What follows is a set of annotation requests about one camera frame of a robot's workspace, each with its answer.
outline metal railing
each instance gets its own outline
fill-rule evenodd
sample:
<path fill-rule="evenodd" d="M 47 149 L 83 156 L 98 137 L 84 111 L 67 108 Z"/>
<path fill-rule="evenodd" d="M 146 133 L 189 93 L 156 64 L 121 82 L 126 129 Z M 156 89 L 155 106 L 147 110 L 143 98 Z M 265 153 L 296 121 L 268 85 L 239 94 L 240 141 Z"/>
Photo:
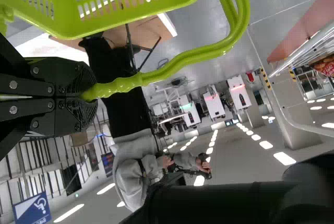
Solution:
<path fill-rule="evenodd" d="M 322 54 L 334 52 L 334 21 L 327 24 L 320 31 L 315 33 L 301 47 L 295 50 L 281 65 L 279 65 L 269 78 L 280 74 L 287 69 L 294 69 L 303 65 L 308 65 L 312 60 Z"/>

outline black cable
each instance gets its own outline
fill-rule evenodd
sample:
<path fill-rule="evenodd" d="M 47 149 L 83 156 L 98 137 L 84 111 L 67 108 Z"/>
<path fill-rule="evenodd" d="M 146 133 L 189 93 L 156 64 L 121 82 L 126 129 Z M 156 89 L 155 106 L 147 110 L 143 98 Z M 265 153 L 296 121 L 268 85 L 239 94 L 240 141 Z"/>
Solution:
<path fill-rule="evenodd" d="M 158 62 L 158 67 L 157 67 L 157 70 L 160 69 L 161 67 L 163 67 L 165 64 L 167 64 L 169 62 L 169 59 L 168 58 L 163 58 L 162 60 L 160 60 Z"/>
<path fill-rule="evenodd" d="M 109 40 L 111 43 L 113 43 L 114 44 L 114 46 L 116 46 L 116 44 L 111 40 L 111 39 L 108 39 L 108 38 L 106 38 L 106 37 L 103 37 L 105 40 Z"/>

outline ceiling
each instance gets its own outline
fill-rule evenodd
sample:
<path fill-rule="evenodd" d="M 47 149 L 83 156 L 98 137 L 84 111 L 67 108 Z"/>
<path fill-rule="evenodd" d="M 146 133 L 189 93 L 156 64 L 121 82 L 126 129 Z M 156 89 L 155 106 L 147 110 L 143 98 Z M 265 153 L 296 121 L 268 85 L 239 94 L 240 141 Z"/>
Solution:
<path fill-rule="evenodd" d="M 169 80 L 160 82 L 164 86 L 171 79 L 178 76 L 187 76 L 194 80 L 184 87 L 184 91 L 191 91 L 207 84 L 214 84 L 226 80 L 234 75 L 258 68 L 266 64 L 266 59 L 272 50 L 281 42 L 287 32 L 308 10 L 314 0 L 250 0 L 251 19 L 249 33 L 259 57 L 247 34 L 237 43 L 231 52 L 225 56 L 204 63 L 188 66 L 179 71 Z M 219 4 L 219 0 L 199 0 L 193 5 L 168 13 L 173 21 L 178 36 L 157 46 L 149 61 L 143 67 L 143 72 L 155 70 L 158 62 L 163 58 L 171 60 L 174 56 L 186 50 L 194 49 L 206 44 L 217 42 L 229 33 L 226 16 Z M 27 30 L 25 22 L 16 20 L 8 28 L 8 37 L 14 37 L 22 30 Z M 145 52 L 136 55 L 136 64 L 139 66 L 146 56 Z M 143 88 L 146 97 L 155 94 L 154 85 Z M 331 105 L 328 99 L 324 104 Z M 312 112 L 316 124 L 322 117 L 332 118 L 332 112 Z M 212 154 L 213 179 L 208 184 L 246 183 L 252 181 L 279 180 L 286 169 L 276 161 L 272 154 L 278 150 L 285 150 L 297 161 L 307 159 L 334 149 L 331 139 L 324 138 L 323 145 L 307 149 L 290 151 L 284 147 L 279 126 L 276 121 L 265 127 L 256 129 L 263 140 L 274 145 L 271 150 L 263 150 L 259 144 L 245 135 L 236 127 L 220 130 L 217 143 Z M 212 133 L 198 137 L 186 151 L 198 154 L 205 151 L 210 142 Z M 183 143 L 171 151 L 178 151 Z M 85 202 L 82 209 L 64 220 L 62 223 L 118 223 L 129 212 L 125 208 L 116 208 L 119 199 L 113 189 L 102 196 L 96 196 L 99 188 L 92 188 L 91 192 L 83 195 L 74 204 L 64 206 L 54 217 L 63 214 L 78 202 Z"/>

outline black metal bracket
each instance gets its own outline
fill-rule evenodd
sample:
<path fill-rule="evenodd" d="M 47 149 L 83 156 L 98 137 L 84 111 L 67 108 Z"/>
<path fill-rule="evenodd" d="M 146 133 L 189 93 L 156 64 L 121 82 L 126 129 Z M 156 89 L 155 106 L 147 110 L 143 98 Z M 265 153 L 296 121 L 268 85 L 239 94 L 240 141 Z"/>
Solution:
<path fill-rule="evenodd" d="M 135 55 L 134 55 L 134 48 L 133 48 L 133 44 L 132 44 L 132 40 L 131 40 L 129 25 L 125 24 L 125 28 L 126 28 L 126 34 L 127 34 L 127 40 L 126 41 L 127 41 L 127 45 L 130 47 L 130 53 L 131 53 L 130 61 L 131 61 L 131 64 L 132 64 L 132 67 L 133 67 L 134 71 L 137 73 L 137 72 L 140 72 L 140 70 L 145 65 L 146 61 L 151 56 L 152 52 L 155 50 L 155 48 L 157 47 L 157 45 L 159 44 L 159 42 L 161 41 L 162 38 L 161 37 L 158 38 L 158 40 L 154 44 L 153 48 L 145 48 L 143 46 L 138 46 L 141 50 L 148 51 L 149 53 L 145 57 L 144 61 L 140 65 L 140 67 L 137 69 L 136 65 L 135 65 L 135 62 L 134 62 Z"/>
<path fill-rule="evenodd" d="M 49 82 L 18 78 L 13 75 L 0 74 L 0 93 L 5 95 L 52 97 L 54 85 Z"/>
<path fill-rule="evenodd" d="M 161 41 L 161 37 L 159 37 L 159 39 L 156 41 L 156 43 L 154 44 L 153 48 L 143 48 L 142 46 L 140 46 L 140 49 L 148 51 L 148 55 L 146 56 L 146 58 L 144 59 L 144 61 L 142 62 L 142 64 L 140 65 L 140 67 L 137 69 L 138 72 L 140 72 L 140 70 L 142 69 L 142 67 L 145 65 L 146 61 L 148 60 L 148 58 L 151 56 L 152 52 L 155 50 L 155 48 L 157 47 L 157 45 L 159 44 L 159 42 Z"/>

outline bolt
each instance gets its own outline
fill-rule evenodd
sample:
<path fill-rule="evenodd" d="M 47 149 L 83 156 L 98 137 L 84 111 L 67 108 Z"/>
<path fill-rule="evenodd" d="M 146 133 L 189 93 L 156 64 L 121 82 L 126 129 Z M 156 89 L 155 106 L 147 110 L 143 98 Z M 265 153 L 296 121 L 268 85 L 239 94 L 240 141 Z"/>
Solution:
<path fill-rule="evenodd" d="M 17 107 L 13 105 L 12 107 L 10 107 L 9 112 L 11 114 L 17 114 Z"/>
<path fill-rule="evenodd" d="M 32 71 L 34 74 L 38 74 L 40 72 L 38 67 L 34 67 Z"/>
<path fill-rule="evenodd" d="M 79 123 L 75 124 L 74 129 L 75 129 L 75 131 L 79 131 L 80 130 L 80 124 Z"/>
<path fill-rule="evenodd" d="M 38 127 L 38 121 L 34 121 L 34 123 L 32 124 L 33 128 L 37 128 Z"/>
<path fill-rule="evenodd" d="M 12 80 L 10 83 L 9 83 L 9 87 L 11 89 L 16 89 L 17 88 L 17 82 L 15 80 Z"/>
<path fill-rule="evenodd" d="M 64 92 L 65 92 L 65 88 L 63 88 L 63 87 L 59 87 L 59 92 L 60 92 L 60 93 L 64 93 Z"/>
<path fill-rule="evenodd" d="M 58 106 L 59 106 L 60 109 L 64 109 L 65 104 L 63 103 L 63 101 L 61 101 L 61 102 L 59 102 Z"/>

